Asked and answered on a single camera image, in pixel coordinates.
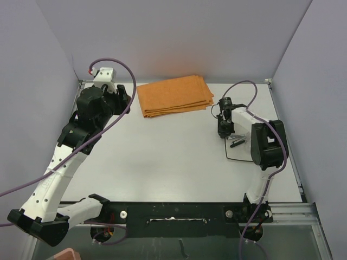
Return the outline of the orange cloth napkin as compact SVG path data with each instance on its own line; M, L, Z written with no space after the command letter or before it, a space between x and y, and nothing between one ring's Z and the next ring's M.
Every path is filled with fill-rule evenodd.
M137 87L143 117L206 109L213 104L213 93L203 77L191 75L148 83Z

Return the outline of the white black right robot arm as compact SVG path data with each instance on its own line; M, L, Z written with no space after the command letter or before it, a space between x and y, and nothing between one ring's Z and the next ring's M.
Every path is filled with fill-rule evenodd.
M232 148L248 144L252 162L260 168L255 172L246 192L249 203L241 208L242 217L251 222L259 217L258 203L268 201L268 189L274 168L284 168L288 158L288 145L284 124L280 120L267 120L248 110L244 104L233 104L223 97L217 103L220 113L217 132L220 138L229 139Z

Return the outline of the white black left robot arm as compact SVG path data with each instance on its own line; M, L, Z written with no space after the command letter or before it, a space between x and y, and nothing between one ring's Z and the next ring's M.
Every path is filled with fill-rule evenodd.
M113 88L103 83L101 87L92 85L83 89L76 101L76 111L57 140L43 179L19 209L9 212L7 220L50 246L57 246L71 228L86 220L107 221L110 201L97 194L70 206L59 205L75 172L110 128L110 118L129 113L130 101L121 84Z

